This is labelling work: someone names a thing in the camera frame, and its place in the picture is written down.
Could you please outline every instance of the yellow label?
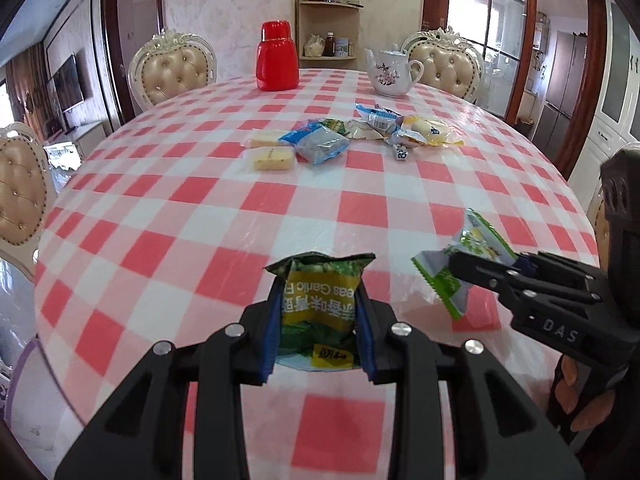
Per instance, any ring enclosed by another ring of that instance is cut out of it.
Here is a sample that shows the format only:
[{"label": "yellow label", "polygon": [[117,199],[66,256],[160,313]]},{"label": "yellow label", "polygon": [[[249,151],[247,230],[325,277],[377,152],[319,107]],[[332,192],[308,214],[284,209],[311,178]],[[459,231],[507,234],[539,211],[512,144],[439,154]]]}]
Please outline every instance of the yellow label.
[{"label": "yellow label", "polygon": [[314,321],[340,332],[353,330],[356,276],[292,270],[282,298],[282,323]]},{"label": "yellow label", "polygon": [[315,344],[311,365],[316,368],[353,368],[353,354],[331,346]]}]

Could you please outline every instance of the curtain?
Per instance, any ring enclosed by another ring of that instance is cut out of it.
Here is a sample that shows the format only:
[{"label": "curtain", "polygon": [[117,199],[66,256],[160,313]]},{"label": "curtain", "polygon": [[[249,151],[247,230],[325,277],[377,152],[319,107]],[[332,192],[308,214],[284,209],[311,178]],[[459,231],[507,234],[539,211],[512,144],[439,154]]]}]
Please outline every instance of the curtain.
[{"label": "curtain", "polygon": [[41,142],[47,138],[47,121],[54,117],[46,74],[42,42],[21,52],[6,66],[6,86],[14,118],[30,127]]}]

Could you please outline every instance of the television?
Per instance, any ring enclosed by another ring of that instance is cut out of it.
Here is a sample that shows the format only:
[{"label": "television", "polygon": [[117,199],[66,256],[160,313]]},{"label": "television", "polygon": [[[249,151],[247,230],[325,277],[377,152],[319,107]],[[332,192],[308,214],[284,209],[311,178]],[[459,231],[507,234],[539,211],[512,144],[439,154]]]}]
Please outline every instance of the television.
[{"label": "television", "polygon": [[78,81],[78,67],[76,66],[76,56],[74,54],[69,56],[53,75],[53,83],[56,86],[58,102],[63,112],[84,101],[80,82]]}]

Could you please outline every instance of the small bottle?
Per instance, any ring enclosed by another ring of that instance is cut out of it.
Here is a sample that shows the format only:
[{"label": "small bottle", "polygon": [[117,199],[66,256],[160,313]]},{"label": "small bottle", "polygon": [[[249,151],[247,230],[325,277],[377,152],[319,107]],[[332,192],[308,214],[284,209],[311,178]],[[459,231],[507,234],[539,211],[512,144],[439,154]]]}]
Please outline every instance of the small bottle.
[{"label": "small bottle", "polygon": [[324,54],[322,55],[325,57],[335,56],[335,40],[332,32],[328,32],[326,34],[326,40],[324,41]]}]

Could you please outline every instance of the metal bolt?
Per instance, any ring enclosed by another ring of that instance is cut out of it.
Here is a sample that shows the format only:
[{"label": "metal bolt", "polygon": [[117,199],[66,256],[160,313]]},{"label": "metal bolt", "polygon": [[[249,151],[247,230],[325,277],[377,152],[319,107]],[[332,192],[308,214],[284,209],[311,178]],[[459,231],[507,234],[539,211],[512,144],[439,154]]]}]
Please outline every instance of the metal bolt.
[{"label": "metal bolt", "polygon": [[232,323],[225,328],[225,334],[229,337],[240,337],[244,333],[244,326],[240,323]]},{"label": "metal bolt", "polygon": [[154,354],[167,355],[171,351],[171,343],[168,341],[158,341],[154,345]]},{"label": "metal bolt", "polygon": [[465,342],[465,350],[470,354],[478,355],[484,352],[484,345],[478,339],[470,339]]},{"label": "metal bolt", "polygon": [[411,333],[411,325],[407,324],[407,323],[393,323],[393,325],[391,325],[391,332],[393,332],[396,335],[399,335],[400,337],[405,337],[408,336]]}]

